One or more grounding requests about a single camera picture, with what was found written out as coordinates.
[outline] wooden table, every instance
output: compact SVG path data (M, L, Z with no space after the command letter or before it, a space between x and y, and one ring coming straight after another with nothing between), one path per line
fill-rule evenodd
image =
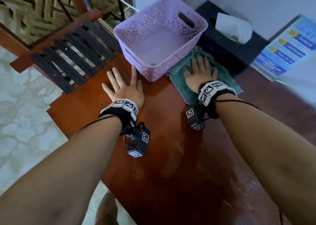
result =
M110 85L106 72L113 67L129 83L131 65L121 54L51 104L47 112L66 137L95 120L111 102L101 83ZM131 157L120 137L102 177L135 222L279 224L278 208L236 151L220 119L208 120L202 131L191 129L183 113L185 103L169 78L163 76L155 83L141 79L145 104L138 121L151 131L148 154ZM314 110L283 85L252 68L236 82L245 91L241 98L316 142Z

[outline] blue poster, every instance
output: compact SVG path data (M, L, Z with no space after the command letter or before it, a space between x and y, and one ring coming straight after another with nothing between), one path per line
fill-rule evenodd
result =
M301 16L273 40L255 59L278 77L307 56L316 53L316 23Z

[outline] white marble floor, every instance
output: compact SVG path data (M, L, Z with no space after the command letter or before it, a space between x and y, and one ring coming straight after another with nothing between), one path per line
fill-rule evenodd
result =
M16 57L0 47L0 195L19 177L67 141L46 113L61 89L36 70L19 74L9 63ZM82 224L94 224L107 188L100 182ZM117 202L120 225L135 224Z

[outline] tissue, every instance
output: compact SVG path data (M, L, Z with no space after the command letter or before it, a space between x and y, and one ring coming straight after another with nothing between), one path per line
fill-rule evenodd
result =
M250 40L252 35L252 25L249 22L223 13L218 13L215 29L241 44Z

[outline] finger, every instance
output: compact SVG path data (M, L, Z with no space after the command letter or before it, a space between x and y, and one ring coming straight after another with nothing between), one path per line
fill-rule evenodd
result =
M110 82L111 82L111 84L113 86L114 91L115 92L118 91L119 90L119 86L118 86L118 83L116 82L116 79L114 78L112 72L108 71L107 72L107 76L109 77L109 80L110 80Z
M137 83L137 71L135 66L132 66L132 79L131 79L131 86L136 86Z
M182 72L183 72L183 75L184 75L184 79L188 78L189 76L191 76L190 71L186 67L183 68Z
M114 92L113 92L112 90L110 90L110 88L109 88L105 83L102 83L102 88L103 88L104 91L108 94L108 96L110 97L110 99L113 100Z
M209 60L207 59L207 57L204 57L203 60L204 60L204 65L205 65L205 72L208 75L210 75L211 74L211 67L210 67Z
M201 56L201 54L197 55L197 62L198 62L198 68L199 70L204 73L205 72L205 67L204 67L204 61L203 58Z
M192 68L192 74L198 74L199 70L198 70L198 66L197 66L197 61L195 59L195 57L193 57L191 59L191 68Z
M120 88L123 88L124 86L126 86L126 84L125 84L124 80L122 79L122 77L121 77L121 75L120 75L118 69L114 67L114 68L112 69L112 71L113 71L113 73L114 73L114 76L115 76L115 78L116 78L116 81L117 81L117 83L118 83L118 86L119 86Z
M143 83L142 83L142 81L141 80L138 80L137 81L137 90L140 92L140 93L144 93L143 92Z
M212 74L212 78L213 78L214 80L217 79L217 74L218 74L218 69L215 67L215 68L214 68L214 72L213 72L213 74Z

